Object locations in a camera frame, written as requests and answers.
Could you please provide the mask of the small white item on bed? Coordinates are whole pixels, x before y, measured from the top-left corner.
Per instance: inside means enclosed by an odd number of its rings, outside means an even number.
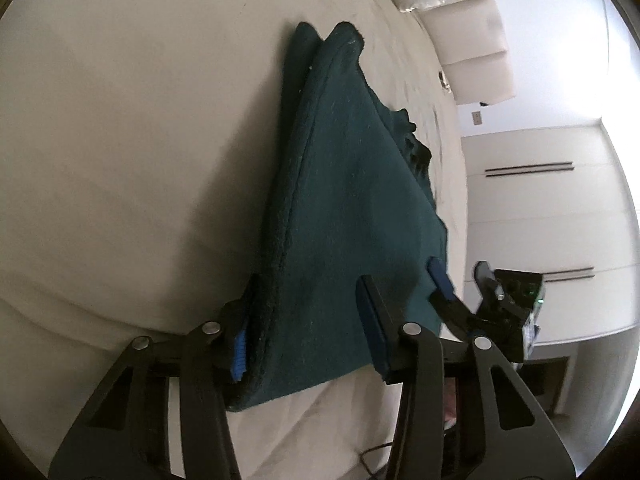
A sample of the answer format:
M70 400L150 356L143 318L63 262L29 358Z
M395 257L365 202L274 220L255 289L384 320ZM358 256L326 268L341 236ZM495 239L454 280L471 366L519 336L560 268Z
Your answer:
M440 70L438 72L438 79L439 79L439 82L440 82L440 85L442 86L442 88L446 92L450 93L451 92L450 83L448 81L448 78L447 78L446 74L442 70Z

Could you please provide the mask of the beige bed sheet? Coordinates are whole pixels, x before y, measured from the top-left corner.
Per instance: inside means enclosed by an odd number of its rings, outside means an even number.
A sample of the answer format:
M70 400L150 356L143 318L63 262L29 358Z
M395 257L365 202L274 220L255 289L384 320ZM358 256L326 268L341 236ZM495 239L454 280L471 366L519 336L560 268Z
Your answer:
M392 0L13 0L1 20L1 417L47 470L138 335L239 297L276 166L299 22L362 33L383 103L432 151L461 284L466 177L430 37Z

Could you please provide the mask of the wall socket plate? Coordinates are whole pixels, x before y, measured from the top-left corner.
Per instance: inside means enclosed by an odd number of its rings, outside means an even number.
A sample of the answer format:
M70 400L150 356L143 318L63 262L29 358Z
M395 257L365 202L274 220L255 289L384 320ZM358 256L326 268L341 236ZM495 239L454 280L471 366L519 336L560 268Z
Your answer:
M480 126L483 123L482 114L480 114L480 112L473 112L472 122L474 126Z

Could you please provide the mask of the beige padded headboard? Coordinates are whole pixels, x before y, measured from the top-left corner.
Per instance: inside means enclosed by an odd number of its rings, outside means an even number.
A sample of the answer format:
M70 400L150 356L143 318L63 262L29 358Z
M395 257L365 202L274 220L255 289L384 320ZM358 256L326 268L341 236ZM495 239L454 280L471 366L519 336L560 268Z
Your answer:
M495 105L514 98L509 46L496 0L448 0L419 16L459 105Z

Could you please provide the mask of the dark green sweater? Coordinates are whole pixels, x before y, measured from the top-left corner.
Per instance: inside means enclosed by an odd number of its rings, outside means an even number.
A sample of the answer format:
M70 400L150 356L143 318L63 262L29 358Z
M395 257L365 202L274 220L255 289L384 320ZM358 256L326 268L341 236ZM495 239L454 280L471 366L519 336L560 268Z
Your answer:
M367 275L406 318L438 330L428 260L448 232L428 170L431 151L405 110L391 110L360 67L353 24L321 37L293 32L283 63L274 174L258 263L238 307L245 370L232 411L287 396L368 365L381 347L357 307Z

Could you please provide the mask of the white wardrobe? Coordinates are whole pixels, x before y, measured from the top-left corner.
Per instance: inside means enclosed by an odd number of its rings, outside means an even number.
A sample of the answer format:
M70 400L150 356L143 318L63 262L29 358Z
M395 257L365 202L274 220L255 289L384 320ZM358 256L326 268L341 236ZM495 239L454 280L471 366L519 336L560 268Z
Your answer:
M599 126L486 133L462 141L466 267L540 273L540 344L639 324L639 233L622 167Z

